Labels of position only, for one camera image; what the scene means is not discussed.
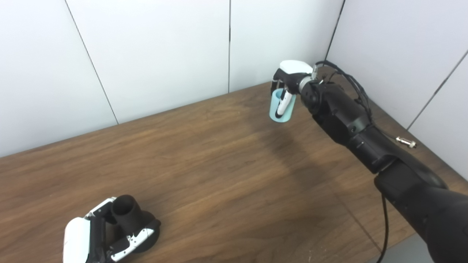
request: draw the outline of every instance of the wood grain surface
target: wood grain surface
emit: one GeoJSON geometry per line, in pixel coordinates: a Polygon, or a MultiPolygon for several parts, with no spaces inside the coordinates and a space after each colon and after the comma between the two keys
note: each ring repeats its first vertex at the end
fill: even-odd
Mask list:
{"type": "MultiPolygon", "coordinates": [[[[61,262],[64,229],[107,197],[162,221],[123,262],[365,262],[383,242],[374,175],[313,122],[268,117],[263,84],[0,159],[2,262],[61,262]]],[[[381,110],[377,123],[410,136],[381,110]]],[[[468,182],[412,151],[457,191],[468,182]]],[[[390,245],[414,231],[389,205],[390,245]]]]}

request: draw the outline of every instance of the black cable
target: black cable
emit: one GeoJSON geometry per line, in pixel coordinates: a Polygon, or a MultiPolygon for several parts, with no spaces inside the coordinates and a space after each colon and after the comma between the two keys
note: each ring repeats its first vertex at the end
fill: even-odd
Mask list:
{"type": "Polygon", "coordinates": [[[333,78],[333,76],[335,76],[335,74],[336,74],[336,70],[335,70],[335,72],[333,72],[333,73],[330,75],[330,77],[328,78],[328,82],[327,82],[327,83],[330,83],[331,78],[333,78]]]}
{"type": "Polygon", "coordinates": [[[382,247],[382,252],[380,253],[379,259],[377,260],[376,263],[381,263],[383,257],[385,256],[385,252],[387,251],[387,245],[388,245],[388,213],[387,213],[387,202],[385,200],[385,196],[382,194],[382,206],[383,206],[383,216],[385,218],[385,237],[383,241],[383,247],[382,247]]]}
{"type": "Polygon", "coordinates": [[[396,137],[391,135],[390,133],[386,132],[385,130],[381,129],[380,127],[378,127],[377,125],[375,125],[375,128],[377,128],[383,135],[387,136],[389,139],[392,139],[394,140],[396,137]]]}
{"type": "Polygon", "coordinates": [[[335,69],[336,74],[342,75],[351,84],[353,89],[358,94],[358,101],[357,101],[358,104],[364,108],[369,118],[369,121],[373,124],[372,111],[370,108],[369,97],[367,96],[366,91],[361,86],[361,84],[359,84],[359,82],[353,76],[346,74],[341,68],[339,68],[337,65],[331,63],[328,60],[319,61],[316,63],[316,65],[318,64],[323,64],[325,66],[329,66],[335,69]]]}

